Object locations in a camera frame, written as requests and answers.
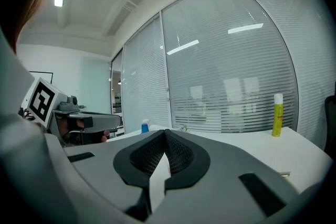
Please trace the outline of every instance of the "black slot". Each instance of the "black slot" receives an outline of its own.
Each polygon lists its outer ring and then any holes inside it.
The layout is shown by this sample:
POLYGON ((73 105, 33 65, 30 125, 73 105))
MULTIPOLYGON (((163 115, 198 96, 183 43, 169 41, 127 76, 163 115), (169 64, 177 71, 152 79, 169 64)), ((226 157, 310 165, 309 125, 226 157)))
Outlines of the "black slot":
POLYGON ((239 179, 267 217, 285 207, 284 202, 282 202, 282 200, 280 200, 255 174, 243 174, 239 176, 239 179))
POLYGON ((94 155, 91 152, 85 152, 73 156, 68 156, 68 159, 71 163, 81 161, 82 159, 88 159, 94 157, 94 155))

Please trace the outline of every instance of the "black chair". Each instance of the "black chair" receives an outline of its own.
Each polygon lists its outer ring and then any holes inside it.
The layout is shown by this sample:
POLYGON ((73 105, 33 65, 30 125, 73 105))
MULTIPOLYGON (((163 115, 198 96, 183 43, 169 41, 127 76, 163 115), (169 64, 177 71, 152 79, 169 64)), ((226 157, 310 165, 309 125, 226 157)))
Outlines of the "black chair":
POLYGON ((327 142, 324 151, 336 160, 336 83, 335 95, 325 99, 324 108, 327 118, 327 142))

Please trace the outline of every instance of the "glue stick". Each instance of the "glue stick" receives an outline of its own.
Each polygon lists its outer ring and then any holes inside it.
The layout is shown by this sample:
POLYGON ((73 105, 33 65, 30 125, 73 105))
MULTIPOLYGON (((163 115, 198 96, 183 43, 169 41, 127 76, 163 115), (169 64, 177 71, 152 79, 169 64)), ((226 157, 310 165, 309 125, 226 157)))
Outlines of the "glue stick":
POLYGON ((280 136, 284 107, 284 97, 282 93, 274 94, 274 123, 273 123, 273 136, 280 136))

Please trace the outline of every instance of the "white desk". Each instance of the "white desk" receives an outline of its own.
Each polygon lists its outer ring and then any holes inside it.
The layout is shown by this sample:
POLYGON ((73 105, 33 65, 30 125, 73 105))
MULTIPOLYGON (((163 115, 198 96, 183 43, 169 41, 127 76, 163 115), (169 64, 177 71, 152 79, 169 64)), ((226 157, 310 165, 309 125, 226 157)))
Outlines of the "white desk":
MULTIPOLYGON (((150 131, 166 129, 153 125, 150 131)), ((108 142, 138 135, 141 131, 109 139, 108 142)), ((324 179, 332 165, 332 159, 321 149, 288 127, 282 128, 280 137, 270 131, 253 133, 205 133, 192 134, 231 144, 245 150, 277 172, 290 172, 286 177, 293 187, 303 192, 324 179)))

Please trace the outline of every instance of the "window blind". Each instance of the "window blind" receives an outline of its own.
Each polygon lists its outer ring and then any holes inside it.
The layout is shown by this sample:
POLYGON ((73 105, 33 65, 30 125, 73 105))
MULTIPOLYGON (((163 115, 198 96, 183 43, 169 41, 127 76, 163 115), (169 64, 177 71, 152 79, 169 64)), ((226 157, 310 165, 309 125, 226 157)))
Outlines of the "window blind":
POLYGON ((258 0, 270 12, 295 67, 300 99, 297 132, 324 148, 324 100, 336 81, 334 22, 323 0, 258 0))
POLYGON ((173 127, 207 132, 296 129, 298 92, 287 47, 254 0, 181 0, 162 13, 173 127))
POLYGON ((145 119, 169 127, 163 57, 159 19, 125 44, 121 77, 125 133, 139 130, 145 119))

